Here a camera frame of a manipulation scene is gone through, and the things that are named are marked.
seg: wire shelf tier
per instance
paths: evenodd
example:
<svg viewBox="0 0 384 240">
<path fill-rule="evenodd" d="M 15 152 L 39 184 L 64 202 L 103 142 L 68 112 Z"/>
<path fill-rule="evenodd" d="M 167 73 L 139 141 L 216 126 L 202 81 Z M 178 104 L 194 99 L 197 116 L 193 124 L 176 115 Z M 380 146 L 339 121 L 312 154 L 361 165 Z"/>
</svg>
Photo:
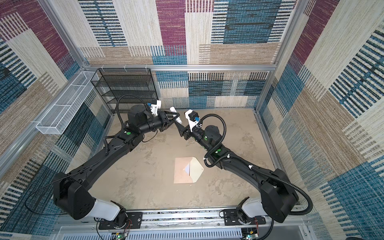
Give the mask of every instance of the wire shelf tier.
<svg viewBox="0 0 384 240">
<path fill-rule="evenodd" d="M 145 102 L 158 100 L 150 69 L 145 68 L 99 68 L 98 79 L 91 83 L 100 93 L 110 110 L 114 113 L 118 99 L 125 94 L 133 94 Z M 121 113 L 127 113 L 134 105 L 141 102 L 132 96 L 124 97 L 119 102 Z"/>
<path fill-rule="evenodd" d="M 63 134 L 91 92 L 91 80 L 99 79 L 95 72 L 83 71 L 47 111 L 36 128 L 42 134 Z"/>
</svg>

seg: white wire mesh basket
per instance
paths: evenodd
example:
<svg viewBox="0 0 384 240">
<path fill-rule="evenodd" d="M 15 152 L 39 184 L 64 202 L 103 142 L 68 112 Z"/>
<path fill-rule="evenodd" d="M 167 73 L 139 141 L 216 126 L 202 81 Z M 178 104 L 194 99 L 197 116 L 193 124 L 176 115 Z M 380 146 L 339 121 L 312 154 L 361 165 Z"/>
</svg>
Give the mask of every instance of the white wire mesh basket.
<svg viewBox="0 0 384 240">
<path fill-rule="evenodd" d="M 42 134 L 63 134 L 69 123 L 91 92 L 92 81 L 99 80 L 95 72 L 83 71 L 47 111 L 36 128 Z"/>
</svg>

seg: folded paper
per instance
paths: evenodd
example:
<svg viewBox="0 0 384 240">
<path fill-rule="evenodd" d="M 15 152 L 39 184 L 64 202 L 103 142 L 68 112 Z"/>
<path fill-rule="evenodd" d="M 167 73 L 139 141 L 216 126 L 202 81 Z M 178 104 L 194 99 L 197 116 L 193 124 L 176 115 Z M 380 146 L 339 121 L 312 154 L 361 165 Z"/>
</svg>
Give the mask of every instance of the folded paper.
<svg viewBox="0 0 384 240">
<path fill-rule="evenodd" d="M 194 183 L 196 182 L 204 168 L 195 157 L 175 158 L 175 175 L 173 183 Z"/>
</svg>

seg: table surface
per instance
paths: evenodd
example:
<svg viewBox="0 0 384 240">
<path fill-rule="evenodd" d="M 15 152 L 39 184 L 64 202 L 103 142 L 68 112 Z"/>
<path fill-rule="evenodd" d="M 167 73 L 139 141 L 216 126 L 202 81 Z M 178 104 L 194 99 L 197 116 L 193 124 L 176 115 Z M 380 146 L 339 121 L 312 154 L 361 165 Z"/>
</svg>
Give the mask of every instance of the table surface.
<svg viewBox="0 0 384 240">
<path fill-rule="evenodd" d="M 263 137 L 252 109 L 202 109 L 196 110 L 202 117 L 215 113 L 224 118 L 227 134 L 224 145 L 249 162 L 274 170 Z M 183 125 L 187 125 L 185 110 L 178 110 Z M 223 126 L 217 118 L 204 120 L 203 128 Z M 108 135 L 121 128 L 114 117 Z M 154 133 L 147 133 L 145 141 Z M 260 197 L 260 193 L 239 176 L 219 169 L 207 168 L 203 157 L 206 151 L 193 138 L 184 140 L 175 125 L 149 142 L 140 143 L 132 152 L 114 163 L 89 190 L 92 196 L 106 201 L 113 200 L 127 209 L 154 209 L 174 207 L 213 207 L 237 205 L 245 197 Z M 174 184 L 174 166 L 177 157 L 196 157 L 204 167 L 197 182 Z"/>
</svg>

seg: white vent grille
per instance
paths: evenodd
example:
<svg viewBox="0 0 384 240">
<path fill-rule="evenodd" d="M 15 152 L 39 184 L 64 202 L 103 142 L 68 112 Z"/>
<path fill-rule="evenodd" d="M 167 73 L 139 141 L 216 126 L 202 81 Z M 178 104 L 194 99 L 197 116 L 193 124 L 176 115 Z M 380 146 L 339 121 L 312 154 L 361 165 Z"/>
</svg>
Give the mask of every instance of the white vent grille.
<svg viewBox="0 0 384 240">
<path fill-rule="evenodd" d="M 111 233 L 101 233 L 105 240 L 116 238 Z M 198 240 L 198 239 L 227 239 L 232 240 L 242 238 L 240 228 L 222 228 L 222 229 L 188 229 L 188 230 L 153 230 L 153 231 L 131 231 L 126 240 Z M 98 240 L 96 233 L 66 233 L 63 240 Z"/>
<path fill-rule="evenodd" d="M 36 128 L 42 134 L 63 134 L 92 90 L 91 79 L 97 81 L 99 77 L 94 72 L 81 72 L 47 111 Z"/>
</svg>

